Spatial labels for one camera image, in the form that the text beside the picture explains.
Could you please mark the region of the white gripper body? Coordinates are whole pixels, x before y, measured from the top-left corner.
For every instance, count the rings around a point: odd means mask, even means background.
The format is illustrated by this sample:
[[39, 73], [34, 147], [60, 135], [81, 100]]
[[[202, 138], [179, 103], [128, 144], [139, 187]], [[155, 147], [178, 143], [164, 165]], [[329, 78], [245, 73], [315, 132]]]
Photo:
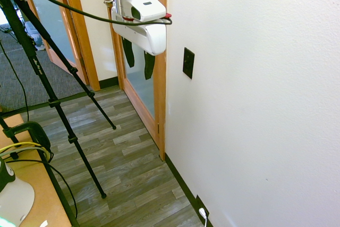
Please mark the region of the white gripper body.
[[166, 49], [166, 26], [163, 24], [128, 26], [113, 23], [112, 26], [117, 34], [153, 56]]

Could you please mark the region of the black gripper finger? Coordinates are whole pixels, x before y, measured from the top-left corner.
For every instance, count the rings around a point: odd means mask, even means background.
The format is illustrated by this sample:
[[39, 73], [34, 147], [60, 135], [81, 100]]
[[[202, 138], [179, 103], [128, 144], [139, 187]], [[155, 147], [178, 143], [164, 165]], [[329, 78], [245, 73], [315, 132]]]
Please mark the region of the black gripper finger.
[[144, 77], [146, 80], [152, 77], [154, 66], [155, 66], [155, 56], [149, 54], [148, 52], [144, 51]]
[[127, 60], [127, 63], [129, 67], [134, 67], [135, 61], [134, 61], [134, 53], [132, 49], [132, 43], [127, 40], [126, 38], [122, 38], [122, 45], [123, 45], [123, 50], [124, 54]]

